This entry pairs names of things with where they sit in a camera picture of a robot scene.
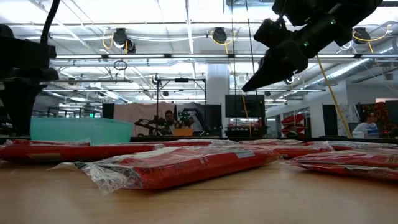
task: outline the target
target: white pillar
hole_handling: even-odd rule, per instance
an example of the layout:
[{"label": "white pillar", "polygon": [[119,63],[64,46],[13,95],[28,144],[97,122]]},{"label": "white pillar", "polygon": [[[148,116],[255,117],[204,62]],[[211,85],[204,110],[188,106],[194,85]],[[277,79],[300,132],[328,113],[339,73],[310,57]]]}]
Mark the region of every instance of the white pillar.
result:
[{"label": "white pillar", "polygon": [[229,94],[229,69],[228,64],[207,65],[207,103],[221,104],[221,119],[224,131],[228,125],[228,118],[225,117],[225,95]]}]

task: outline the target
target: wooden table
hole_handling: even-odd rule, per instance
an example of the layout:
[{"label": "wooden table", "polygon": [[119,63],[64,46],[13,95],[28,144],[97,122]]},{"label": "wooden table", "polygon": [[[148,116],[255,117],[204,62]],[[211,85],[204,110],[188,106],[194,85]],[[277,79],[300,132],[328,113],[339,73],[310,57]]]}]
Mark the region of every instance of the wooden table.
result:
[{"label": "wooden table", "polygon": [[83,173],[46,168],[0,166],[0,223],[398,223],[398,184],[278,163],[109,195]]}]

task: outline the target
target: desk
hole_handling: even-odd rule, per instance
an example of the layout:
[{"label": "desk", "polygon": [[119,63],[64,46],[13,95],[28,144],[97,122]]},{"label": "desk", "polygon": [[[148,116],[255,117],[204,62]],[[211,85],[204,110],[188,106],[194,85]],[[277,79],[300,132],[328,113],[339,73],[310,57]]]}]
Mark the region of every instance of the desk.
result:
[{"label": "desk", "polygon": [[0,165],[0,223],[397,223],[398,185],[270,164],[170,190],[102,195],[90,178]]}]

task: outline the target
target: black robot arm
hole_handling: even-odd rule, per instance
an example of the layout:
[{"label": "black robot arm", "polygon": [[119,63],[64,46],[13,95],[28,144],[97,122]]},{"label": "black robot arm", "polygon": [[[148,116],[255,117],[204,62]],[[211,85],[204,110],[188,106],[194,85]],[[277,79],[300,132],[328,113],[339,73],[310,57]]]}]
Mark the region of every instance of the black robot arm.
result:
[{"label": "black robot arm", "polygon": [[[381,3],[382,0],[276,0],[272,10],[280,18],[266,19],[254,35],[254,39],[269,50],[243,91],[252,91],[304,71],[308,60],[333,41],[339,46],[349,42],[353,27]],[[282,16],[293,26],[304,27],[289,31]]]}]

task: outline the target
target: teal plastic bin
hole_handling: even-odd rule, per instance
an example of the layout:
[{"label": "teal plastic bin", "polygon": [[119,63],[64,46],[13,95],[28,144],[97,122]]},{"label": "teal plastic bin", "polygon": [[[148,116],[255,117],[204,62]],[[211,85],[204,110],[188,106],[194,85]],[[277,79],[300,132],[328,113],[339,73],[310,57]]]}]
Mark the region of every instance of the teal plastic bin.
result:
[{"label": "teal plastic bin", "polygon": [[36,141],[80,141],[92,145],[130,142],[133,124],[105,118],[32,118],[30,137]]}]

